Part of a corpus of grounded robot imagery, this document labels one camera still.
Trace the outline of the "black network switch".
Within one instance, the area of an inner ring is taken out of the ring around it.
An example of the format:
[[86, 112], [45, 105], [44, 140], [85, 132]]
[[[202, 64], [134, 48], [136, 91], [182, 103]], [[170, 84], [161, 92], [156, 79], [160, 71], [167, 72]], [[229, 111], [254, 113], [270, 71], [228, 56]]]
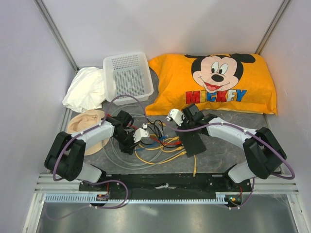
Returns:
[[188, 157], [193, 157], [205, 152], [206, 146], [196, 132], [178, 132], [177, 133]]

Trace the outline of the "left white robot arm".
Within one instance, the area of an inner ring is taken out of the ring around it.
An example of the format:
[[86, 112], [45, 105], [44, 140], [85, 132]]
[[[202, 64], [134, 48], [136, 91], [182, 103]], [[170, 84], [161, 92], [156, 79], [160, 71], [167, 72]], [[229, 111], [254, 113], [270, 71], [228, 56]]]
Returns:
[[58, 133], [44, 162], [45, 168], [52, 172], [54, 181], [81, 180], [89, 182], [96, 191], [105, 189], [107, 180], [103, 171], [84, 162], [85, 152], [105, 139], [115, 138], [122, 152], [132, 154], [136, 146], [134, 132], [127, 128], [133, 121], [128, 112], [121, 110], [117, 116], [105, 116], [83, 131]]

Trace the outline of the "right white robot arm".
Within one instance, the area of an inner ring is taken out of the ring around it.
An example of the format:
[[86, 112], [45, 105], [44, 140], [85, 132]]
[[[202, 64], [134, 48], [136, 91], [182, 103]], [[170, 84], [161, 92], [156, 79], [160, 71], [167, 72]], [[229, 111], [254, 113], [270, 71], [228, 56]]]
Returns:
[[169, 117], [177, 124], [177, 135], [188, 156], [207, 150], [201, 134], [229, 142], [244, 151], [246, 160], [229, 168], [223, 178], [223, 187], [234, 191], [250, 178], [267, 179], [287, 159], [279, 142], [266, 127], [259, 130], [243, 128], [220, 117], [204, 115], [195, 104], [182, 110], [172, 109]]

